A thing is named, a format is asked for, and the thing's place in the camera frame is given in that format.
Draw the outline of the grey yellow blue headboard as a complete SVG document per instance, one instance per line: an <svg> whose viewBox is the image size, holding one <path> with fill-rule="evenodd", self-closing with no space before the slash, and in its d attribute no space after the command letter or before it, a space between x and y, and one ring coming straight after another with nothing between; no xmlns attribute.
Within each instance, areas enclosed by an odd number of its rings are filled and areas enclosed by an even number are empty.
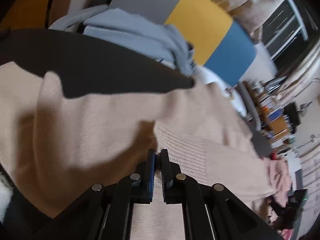
<svg viewBox="0 0 320 240"><path fill-rule="evenodd" d="M194 48L194 60L231 86L255 59L249 35L210 0L111 0L111 8L139 14L158 24L172 24Z"/></svg>

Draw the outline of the pink knit garment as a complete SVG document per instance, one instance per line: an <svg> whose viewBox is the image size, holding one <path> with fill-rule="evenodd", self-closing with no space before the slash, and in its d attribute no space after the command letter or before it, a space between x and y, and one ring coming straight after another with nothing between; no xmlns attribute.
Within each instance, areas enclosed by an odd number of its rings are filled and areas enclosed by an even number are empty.
<svg viewBox="0 0 320 240"><path fill-rule="evenodd" d="M271 200L269 197L273 197L277 204L285 207L292 179L285 159L271 160L265 157L261 159L265 165L267 182L272 187L273 193L268 193L265 197L252 201L248 207L268 225L272 225L278 218L278 215L270 206Z"/></svg>

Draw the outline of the beige knit sweater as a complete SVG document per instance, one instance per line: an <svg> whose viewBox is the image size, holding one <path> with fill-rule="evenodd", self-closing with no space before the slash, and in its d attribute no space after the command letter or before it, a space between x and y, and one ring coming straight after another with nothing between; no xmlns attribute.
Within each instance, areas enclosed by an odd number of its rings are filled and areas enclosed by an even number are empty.
<svg viewBox="0 0 320 240"><path fill-rule="evenodd" d="M167 149L184 174L221 183L260 218L274 193L252 133L216 83L164 94L65 97L53 71L1 65L1 165L17 193L6 239L29 239L95 183L117 183L148 150Z"/></svg>

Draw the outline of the cluttered wooden desk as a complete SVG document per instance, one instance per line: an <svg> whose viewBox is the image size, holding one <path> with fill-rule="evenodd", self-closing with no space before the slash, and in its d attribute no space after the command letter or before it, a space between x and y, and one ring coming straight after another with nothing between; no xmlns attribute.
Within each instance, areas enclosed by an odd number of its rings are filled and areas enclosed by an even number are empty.
<svg viewBox="0 0 320 240"><path fill-rule="evenodd" d="M250 123L267 138L272 151L284 153L291 149L301 124L296 103L281 106L268 86L261 83L243 81L236 88L245 102Z"/></svg>

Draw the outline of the dark window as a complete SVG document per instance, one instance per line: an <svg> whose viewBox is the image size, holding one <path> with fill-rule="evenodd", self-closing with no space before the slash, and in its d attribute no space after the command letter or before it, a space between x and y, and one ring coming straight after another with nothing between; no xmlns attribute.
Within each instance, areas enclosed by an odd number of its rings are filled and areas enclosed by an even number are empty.
<svg viewBox="0 0 320 240"><path fill-rule="evenodd" d="M275 64L300 52L317 30L301 0L285 0L263 24L262 42Z"/></svg>

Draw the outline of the light blue garment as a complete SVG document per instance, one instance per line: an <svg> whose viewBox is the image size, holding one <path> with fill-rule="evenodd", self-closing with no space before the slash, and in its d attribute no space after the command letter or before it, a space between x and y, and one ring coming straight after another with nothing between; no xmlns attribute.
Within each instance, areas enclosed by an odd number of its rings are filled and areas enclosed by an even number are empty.
<svg viewBox="0 0 320 240"><path fill-rule="evenodd" d="M99 5L63 16L49 28L68 31L80 23L86 36L133 50L185 76L193 73L193 45L172 24L156 24L138 14Z"/></svg>

